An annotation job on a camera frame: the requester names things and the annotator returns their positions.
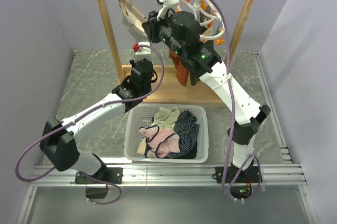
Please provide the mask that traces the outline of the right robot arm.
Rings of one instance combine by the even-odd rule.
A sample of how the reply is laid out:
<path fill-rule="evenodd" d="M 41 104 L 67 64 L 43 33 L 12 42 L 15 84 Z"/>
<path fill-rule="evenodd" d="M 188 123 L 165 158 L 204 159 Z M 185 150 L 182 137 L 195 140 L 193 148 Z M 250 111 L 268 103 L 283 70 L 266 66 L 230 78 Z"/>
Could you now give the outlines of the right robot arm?
<path fill-rule="evenodd" d="M 184 68 L 212 89 L 231 110 L 235 121 L 227 131 L 233 142 L 232 176 L 243 182 L 251 174 L 253 142 L 270 113 L 268 105 L 256 102 L 234 79 L 214 48 L 200 40 L 202 27 L 190 12 L 159 16 L 151 11 L 142 24 L 151 43 L 163 42 L 175 52 Z"/>

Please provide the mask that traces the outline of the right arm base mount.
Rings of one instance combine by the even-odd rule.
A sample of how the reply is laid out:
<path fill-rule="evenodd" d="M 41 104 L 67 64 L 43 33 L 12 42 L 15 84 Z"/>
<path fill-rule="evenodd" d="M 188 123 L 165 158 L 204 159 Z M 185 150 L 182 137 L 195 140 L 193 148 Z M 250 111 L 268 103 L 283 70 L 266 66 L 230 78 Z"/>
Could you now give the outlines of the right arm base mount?
<path fill-rule="evenodd" d="M 222 182 L 223 169 L 224 167 L 222 166 L 215 167 L 215 173 L 212 175 L 212 178 L 216 180 L 217 184 L 221 184 Z M 225 184 L 229 185 L 232 182 L 238 170 L 239 169 L 234 166 L 228 167 Z M 248 170 L 240 171 L 229 190 L 230 195 L 234 199 L 241 201 L 246 201 L 251 198 L 260 188 L 263 180 L 260 170 L 259 166 L 252 166 Z"/>

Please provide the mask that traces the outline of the white round clip hanger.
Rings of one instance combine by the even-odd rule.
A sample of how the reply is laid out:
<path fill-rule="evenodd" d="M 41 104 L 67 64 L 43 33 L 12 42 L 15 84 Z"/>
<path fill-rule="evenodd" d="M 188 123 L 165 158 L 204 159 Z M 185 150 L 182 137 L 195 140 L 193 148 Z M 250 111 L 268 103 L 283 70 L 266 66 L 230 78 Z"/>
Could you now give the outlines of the white round clip hanger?
<path fill-rule="evenodd" d="M 225 42 L 223 38 L 224 24 L 216 7 L 209 0 L 179 0 L 178 7 L 175 12 L 182 11 L 181 3 L 185 4 L 195 16 L 205 31 L 202 31 L 201 42 L 215 41 L 215 45 L 219 46 Z"/>

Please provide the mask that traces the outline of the olive green underwear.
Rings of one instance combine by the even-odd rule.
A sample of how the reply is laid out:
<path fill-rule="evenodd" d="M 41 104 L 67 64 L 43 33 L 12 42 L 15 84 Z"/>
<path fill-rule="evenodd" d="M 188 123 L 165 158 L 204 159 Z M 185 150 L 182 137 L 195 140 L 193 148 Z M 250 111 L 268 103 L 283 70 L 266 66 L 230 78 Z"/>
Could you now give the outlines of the olive green underwear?
<path fill-rule="evenodd" d="M 189 72 L 189 79 L 191 86 L 195 86 L 200 80 L 193 73 Z"/>

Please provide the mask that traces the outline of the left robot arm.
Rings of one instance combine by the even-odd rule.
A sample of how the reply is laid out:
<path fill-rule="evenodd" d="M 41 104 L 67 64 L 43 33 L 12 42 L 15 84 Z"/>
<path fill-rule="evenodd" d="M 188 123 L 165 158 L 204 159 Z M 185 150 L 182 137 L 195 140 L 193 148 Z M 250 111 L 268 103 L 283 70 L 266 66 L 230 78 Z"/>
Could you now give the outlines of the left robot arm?
<path fill-rule="evenodd" d="M 105 163 L 96 154 L 79 150 L 77 144 L 101 124 L 141 103 L 156 80 L 149 60 L 132 63 L 131 74 L 101 101 L 62 121 L 49 119 L 40 150 L 58 171 L 74 169 L 86 173 L 94 183 L 102 182 L 106 177 Z"/>

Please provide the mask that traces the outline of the beige underwear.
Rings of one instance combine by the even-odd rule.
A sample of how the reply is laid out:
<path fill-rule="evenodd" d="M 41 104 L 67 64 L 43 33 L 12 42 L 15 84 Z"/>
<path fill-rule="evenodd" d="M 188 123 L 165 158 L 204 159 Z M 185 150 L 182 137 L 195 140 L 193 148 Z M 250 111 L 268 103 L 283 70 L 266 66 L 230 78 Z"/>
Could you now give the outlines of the beige underwear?
<path fill-rule="evenodd" d="M 148 37 L 142 27 L 142 23 L 124 6 L 118 3 L 122 11 L 122 24 L 128 32 L 134 37 L 136 42 L 147 42 Z"/>

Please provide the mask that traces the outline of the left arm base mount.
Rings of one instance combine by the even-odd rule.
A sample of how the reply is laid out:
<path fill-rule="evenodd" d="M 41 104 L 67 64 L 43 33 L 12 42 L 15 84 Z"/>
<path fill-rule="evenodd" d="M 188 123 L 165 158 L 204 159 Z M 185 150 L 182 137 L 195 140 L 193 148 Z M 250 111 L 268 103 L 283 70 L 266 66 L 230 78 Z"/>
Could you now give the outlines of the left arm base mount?
<path fill-rule="evenodd" d="M 76 185 L 85 186 L 85 196 L 91 203 L 97 205 L 108 205 L 118 201 L 122 196 L 120 184 L 123 178 L 123 168 L 120 167 L 104 167 L 94 175 L 88 175 L 82 171 L 78 171 L 75 176 L 74 183 Z M 106 198 L 112 189 L 117 189 L 115 199 L 107 202 L 102 200 Z"/>

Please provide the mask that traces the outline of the wooden clip hanger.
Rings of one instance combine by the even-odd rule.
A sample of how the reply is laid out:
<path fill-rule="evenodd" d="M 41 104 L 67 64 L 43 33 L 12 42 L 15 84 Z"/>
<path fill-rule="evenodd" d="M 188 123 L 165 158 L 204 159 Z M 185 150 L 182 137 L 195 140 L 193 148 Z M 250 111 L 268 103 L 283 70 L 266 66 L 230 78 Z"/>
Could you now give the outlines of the wooden clip hanger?
<path fill-rule="evenodd" d="M 122 6 L 124 5 L 141 23 L 147 21 L 147 17 L 133 4 L 132 0 L 117 0 Z"/>

